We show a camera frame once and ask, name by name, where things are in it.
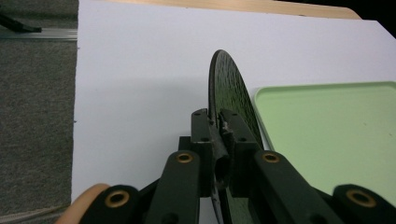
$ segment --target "carpeted floor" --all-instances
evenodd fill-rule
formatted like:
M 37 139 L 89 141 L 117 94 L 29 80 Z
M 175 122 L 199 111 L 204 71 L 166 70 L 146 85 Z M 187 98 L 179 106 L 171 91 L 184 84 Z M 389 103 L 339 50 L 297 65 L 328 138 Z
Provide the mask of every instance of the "carpeted floor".
M 77 29 L 78 0 L 0 6 L 28 25 Z M 0 39 L 0 217 L 70 204 L 76 63 L 76 41 Z

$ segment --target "round hole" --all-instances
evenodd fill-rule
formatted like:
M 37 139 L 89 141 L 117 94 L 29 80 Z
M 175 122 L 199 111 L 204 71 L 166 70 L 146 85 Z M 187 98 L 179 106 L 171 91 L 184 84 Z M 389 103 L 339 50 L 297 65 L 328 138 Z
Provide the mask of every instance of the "round hole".
M 363 192 L 360 189 L 349 189 L 346 192 L 348 199 L 363 207 L 375 207 L 376 201 L 369 194 Z
M 279 157 L 272 153 L 263 154 L 262 159 L 268 162 L 279 162 Z
M 309 220 L 314 224 L 327 224 L 326 218 L 318 214 L 312 215 Z
M 177 224 L 178 216 L 175 213 L 168 213 L 163 215 L 162 224 Z
M 181 153 L 177 155 L 177 161 L 181 163 L 187 163 L 192 161 L 192 155 L 189 153 Z
M 128 203 L 129 193 L 125 190 L 115 190 L 107 195 L 105 204 L 107 207 L 116 208 Z

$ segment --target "black disc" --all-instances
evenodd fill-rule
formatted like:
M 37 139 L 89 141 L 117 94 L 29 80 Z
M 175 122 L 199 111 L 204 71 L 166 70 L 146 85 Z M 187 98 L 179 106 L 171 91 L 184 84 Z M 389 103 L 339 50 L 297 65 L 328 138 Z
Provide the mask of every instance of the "black disc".
M 256 141 L 262 147 L 262 136 L 256 114 L 233 58 L 226 51 L 215 52 L 209 70 L 209 117 L 219 125 L 218 113 L 229 109 L 238 113 L 252 131 Z

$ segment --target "green tray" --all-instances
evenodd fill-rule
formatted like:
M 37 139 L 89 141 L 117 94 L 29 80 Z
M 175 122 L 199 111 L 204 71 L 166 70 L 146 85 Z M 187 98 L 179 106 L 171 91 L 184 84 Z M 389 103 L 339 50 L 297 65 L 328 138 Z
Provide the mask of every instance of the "green tray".
M 309 184 L 343 184 L 396 205 L 396 83 L 269 87 L 254 97 L 269 147 Z

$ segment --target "wooden edge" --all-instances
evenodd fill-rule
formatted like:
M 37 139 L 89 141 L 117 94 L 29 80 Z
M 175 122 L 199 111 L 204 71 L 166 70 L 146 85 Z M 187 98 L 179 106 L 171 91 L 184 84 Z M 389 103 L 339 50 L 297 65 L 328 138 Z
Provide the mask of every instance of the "wooden edge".
M 195 7 L 233 11 L 264 12 L 307 17 L 354 19 L 361 17 L 347 7 L 329 7 L 271 0 L 104 0 L 120 3 L 148 4 L 170 7 Z

